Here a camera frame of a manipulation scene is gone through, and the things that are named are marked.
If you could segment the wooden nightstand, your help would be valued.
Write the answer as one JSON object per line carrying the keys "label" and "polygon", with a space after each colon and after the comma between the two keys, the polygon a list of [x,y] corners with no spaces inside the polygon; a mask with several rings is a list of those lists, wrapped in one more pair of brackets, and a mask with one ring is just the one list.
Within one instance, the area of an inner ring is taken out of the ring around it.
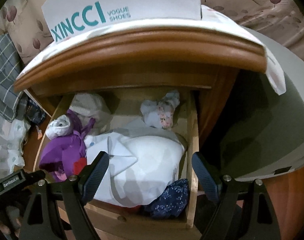
{"label": "wooden nightstand", "polygon": [[14,87],[39,98],[114,88],[199,89],[199,138],[205,139],[241,69],[266,71],[262,45],[197,27],[140,27],[72,46],[27,71]]}

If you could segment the grey plaid blanket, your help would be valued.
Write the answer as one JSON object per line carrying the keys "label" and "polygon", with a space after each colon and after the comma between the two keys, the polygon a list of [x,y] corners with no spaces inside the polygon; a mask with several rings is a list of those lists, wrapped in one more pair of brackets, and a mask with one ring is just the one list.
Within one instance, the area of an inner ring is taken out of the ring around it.
{"label": "grey plaid blanket", "polygon": [[17,116],[22,92],[14,91],[21,72],[21,58],[8,34],[0,36],[0,115],[12,122]]}

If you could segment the large white garment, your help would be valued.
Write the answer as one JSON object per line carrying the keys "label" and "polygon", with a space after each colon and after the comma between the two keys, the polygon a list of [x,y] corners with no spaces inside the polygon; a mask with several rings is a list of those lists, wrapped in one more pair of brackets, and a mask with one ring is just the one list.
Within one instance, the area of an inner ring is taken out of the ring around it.
{"label": "large white garment", "polygon": [[179,133],[138,118],[122,128],[85,137],[87,163],[104,151],[109,167],[94,199],[121,207],[150,204],[179,177],[187,142]]}

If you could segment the grey white bin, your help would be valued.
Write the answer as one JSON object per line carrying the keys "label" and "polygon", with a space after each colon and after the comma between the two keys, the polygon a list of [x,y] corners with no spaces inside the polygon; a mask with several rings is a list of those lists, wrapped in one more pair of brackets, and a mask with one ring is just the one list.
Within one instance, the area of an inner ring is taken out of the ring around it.
{"label": "grey white bin", "polygon": [[304,166],[304,61],[254,32],[283,69],[278,95],[264,74],[241,71],[224,109],[224,171],[241,180],[268,178]]}

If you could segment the white grey rolled socks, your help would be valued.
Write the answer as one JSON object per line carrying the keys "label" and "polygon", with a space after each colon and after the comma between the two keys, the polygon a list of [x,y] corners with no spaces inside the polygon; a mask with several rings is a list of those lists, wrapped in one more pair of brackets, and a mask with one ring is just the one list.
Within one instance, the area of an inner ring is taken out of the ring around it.
{"label": "white grey rolled socks", "polygon": [[56,139],[69,135],[73,131],[73,123],[67,115],[61,115],[57,119],[51,121],[46,130],[45,135],[50,139]]}

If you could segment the red garment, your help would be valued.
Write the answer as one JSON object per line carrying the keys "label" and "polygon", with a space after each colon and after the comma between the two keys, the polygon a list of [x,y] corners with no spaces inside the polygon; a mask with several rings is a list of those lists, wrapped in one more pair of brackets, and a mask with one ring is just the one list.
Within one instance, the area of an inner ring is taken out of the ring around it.
{"label": "red garment", "polygon": [[86,157],[81,157],[78,161],[74,162],[73,175],[79,175],[86,165],[87,165]]}

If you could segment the grey hexagon-pattern garment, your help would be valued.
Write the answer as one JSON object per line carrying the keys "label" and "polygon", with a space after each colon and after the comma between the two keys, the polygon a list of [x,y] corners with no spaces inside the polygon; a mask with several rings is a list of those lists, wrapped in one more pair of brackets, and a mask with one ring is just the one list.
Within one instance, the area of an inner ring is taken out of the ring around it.
{"label": "grey hexagon-pattern garment", "polygon": [[111,112],[99,94],[75,94],[69,109],[76,113],[82,126],[86,126],[91,118],[95,120],[95,124],[89,132],[90,135],[103,133],[111,117]]}

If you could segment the purple underwear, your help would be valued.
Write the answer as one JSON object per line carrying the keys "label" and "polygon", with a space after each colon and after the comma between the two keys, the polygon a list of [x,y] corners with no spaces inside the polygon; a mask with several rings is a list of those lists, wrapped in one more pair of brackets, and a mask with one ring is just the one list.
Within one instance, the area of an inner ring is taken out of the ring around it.
{"label": "purple underwear", "polygon": [[73,131],[69,135],[50,140],[42,150],[39,168],[47,171],[56,182],[65,181],[73,175],[73,163],[86,157],[84,139],[95,124],[93,118],[86,126],[75,112],[67,110],[65,114],[73,123]]}

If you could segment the navy floral underwear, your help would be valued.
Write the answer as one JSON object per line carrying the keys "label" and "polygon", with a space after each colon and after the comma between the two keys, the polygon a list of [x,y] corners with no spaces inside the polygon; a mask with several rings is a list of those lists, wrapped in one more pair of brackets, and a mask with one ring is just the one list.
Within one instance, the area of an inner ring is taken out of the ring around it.
{"label": "navy floral underwear", "polygon": [[176,218],[186,208],[189,195],[188,179],[180,179],[168,185],[157,199],[141,206],[140,210],[152,218]]}

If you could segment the beige leaf-pattern bedding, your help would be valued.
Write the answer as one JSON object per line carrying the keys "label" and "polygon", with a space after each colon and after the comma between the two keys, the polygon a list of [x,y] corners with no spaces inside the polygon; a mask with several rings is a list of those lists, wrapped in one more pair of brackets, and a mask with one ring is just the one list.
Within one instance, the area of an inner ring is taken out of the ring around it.
{"label": "beige leaf-pattern bedding", "polygon": [[[5,0],[0,8],[0,36],[8,34],[24,64],[53,38],[41,6],[46,0]],[[294,0],[201,0],[236,23],[279,42],[304,61],[304,13]]]}

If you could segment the white patterned cloth cover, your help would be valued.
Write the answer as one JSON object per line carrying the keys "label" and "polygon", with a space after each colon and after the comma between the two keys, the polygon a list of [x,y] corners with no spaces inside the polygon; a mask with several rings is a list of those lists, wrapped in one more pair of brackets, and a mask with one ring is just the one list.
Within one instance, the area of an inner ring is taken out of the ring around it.
{"label": "white patterned cloth cover", "polygon": [[285,74],[271,50],[225,15],[117,23],[52,43],[19,74],[16,91],[38,96],[129,87],[211,88],[227,70],[266,75],[275,93]]}

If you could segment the white floral rolled underwear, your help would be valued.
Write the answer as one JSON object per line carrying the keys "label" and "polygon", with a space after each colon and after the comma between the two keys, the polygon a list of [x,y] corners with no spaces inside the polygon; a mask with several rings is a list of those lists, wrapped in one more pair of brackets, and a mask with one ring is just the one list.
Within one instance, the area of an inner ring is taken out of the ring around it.
{"label": "white floral rolled underwear", "polygon": [[177,90],[168,92],[159,101],[145,100],[140,106],[144,123],[154,128],[172,128],[174,113],[179,104],[180,94]]}

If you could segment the white XINCCI shoe box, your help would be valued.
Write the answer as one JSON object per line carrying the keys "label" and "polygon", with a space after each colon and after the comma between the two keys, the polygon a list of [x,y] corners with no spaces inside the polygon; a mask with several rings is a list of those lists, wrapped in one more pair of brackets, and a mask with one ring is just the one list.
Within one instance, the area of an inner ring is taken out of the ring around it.
{"label": "white XINCCI shoe box", "polygon": [[121,22],[201,18],[201,0],[46,0],[41,9],[56,43]]}

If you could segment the white sheer patterned fabric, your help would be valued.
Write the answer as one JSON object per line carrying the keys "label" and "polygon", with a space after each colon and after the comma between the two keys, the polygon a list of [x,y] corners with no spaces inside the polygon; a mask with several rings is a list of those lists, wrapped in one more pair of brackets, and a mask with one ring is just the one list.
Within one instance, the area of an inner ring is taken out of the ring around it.
{"label": "white sheer patterned fabric", "polygon": [[0,115],[0,179],[25,166],[23,142],[30,129],[25,120],[5,120]]}

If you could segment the orange snack wrapper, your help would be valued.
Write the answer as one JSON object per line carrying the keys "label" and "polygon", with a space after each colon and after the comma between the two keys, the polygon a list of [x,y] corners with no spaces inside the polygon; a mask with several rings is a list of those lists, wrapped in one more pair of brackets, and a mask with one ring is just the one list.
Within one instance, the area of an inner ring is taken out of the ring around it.
{"label": "orange snack wrapper", "polygon": [[37,130],[37,139],[38,140],[42,139],[42,137],[43,137],[42,130],[38,126],[36,126],[36,130]]}

